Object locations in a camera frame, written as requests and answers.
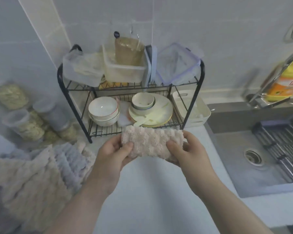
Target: forearm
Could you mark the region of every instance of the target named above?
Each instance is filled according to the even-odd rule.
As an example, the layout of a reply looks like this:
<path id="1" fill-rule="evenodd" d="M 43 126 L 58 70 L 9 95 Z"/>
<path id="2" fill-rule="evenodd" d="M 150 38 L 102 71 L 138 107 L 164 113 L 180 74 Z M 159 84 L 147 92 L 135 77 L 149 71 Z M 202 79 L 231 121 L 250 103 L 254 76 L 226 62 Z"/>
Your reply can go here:
<path id="1" fill-rule="evenodd" d="M 200 185 L 199 197 L 221 234 L 272 234 L 269 228 L 215 177 Z"/>
<path id="2" fill-rule="evenodd" d="M 85 185 L 62 210 L 46 234 L 91 234 L 105 198 Z"/>

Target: pink fluffy towel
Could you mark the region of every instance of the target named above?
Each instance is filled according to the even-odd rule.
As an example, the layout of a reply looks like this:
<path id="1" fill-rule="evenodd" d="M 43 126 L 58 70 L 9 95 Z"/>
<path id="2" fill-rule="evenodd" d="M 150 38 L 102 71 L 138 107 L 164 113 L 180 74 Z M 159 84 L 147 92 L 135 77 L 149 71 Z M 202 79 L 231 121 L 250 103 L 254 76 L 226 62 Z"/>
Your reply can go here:
<path id="1" fill-rule="evenodd" d="M 173 140 L 183 146 L 183 131 L 127 126 L 121 135 L 122 144 L 130 141 L 134 143 L 129 157 L 152 156 L 176 160 L 166 147 L 168 140 Z"/>

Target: orange label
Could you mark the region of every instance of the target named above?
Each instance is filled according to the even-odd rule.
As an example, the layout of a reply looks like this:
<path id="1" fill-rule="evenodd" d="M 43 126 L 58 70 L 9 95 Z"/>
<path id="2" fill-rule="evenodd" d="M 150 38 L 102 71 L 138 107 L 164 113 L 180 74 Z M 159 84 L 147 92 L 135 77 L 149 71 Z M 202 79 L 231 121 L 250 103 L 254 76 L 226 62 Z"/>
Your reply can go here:
<path id="1" fill-rule="evenodd" d="M 268 92 L 271 96 L 291 96 L 293 95 L 293 78 L 280 77 Z"/>

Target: hand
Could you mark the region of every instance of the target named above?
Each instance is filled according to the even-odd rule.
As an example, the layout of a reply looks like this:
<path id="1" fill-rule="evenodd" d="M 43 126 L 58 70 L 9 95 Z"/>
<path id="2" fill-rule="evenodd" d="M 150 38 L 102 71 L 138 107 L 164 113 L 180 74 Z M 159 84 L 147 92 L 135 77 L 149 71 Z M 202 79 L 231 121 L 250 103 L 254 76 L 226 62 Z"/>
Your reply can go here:
<path id="1" fill-rule="evenodd" d="M 183 148 L 172 140 L 168 141 L 166 145 L 170 153 L 178 160 L 174 164 L 181 167 L 188 185 L 199 196 L 200 186 L 208 185 L 211 180 L 218 180 L 218 177 L 200 141 L 185 130 L 183 136 L 188 141 L 183 143 Z"/>
<path id="2" fill-rule="evenodd" d="M 86 186 L 106 199 L 116 188 L 123 167 L 134 159 L 127 157 L 132 149 L 132 142 L 121 146 L 121 134 L 106 141 L 98 151 Z"/>

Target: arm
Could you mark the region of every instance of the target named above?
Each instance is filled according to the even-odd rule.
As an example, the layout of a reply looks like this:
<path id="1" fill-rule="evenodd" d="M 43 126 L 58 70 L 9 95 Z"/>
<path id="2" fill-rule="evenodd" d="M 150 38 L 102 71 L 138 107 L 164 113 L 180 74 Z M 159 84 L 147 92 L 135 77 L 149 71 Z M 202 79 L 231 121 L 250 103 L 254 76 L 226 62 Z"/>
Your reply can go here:
<path id="1" fill-rule="evenodd" d="M 204 202 L 221 234 L 273 234 L 269 228 L 223 183 L 214 172 L 204 146 L 187 131 L 183 148 L 173 141 L 167 148 L 192 191 Z"/>
<path id="2" fill-rule="evenodd" d="M 91 234 L 105 199 L 114 191 L 121 169 L 132 161 L 133 143 L 121 147 L 121 135 L 99 149 L 93 169 L 79 193 L 62 210 L 46 234 Z"/>

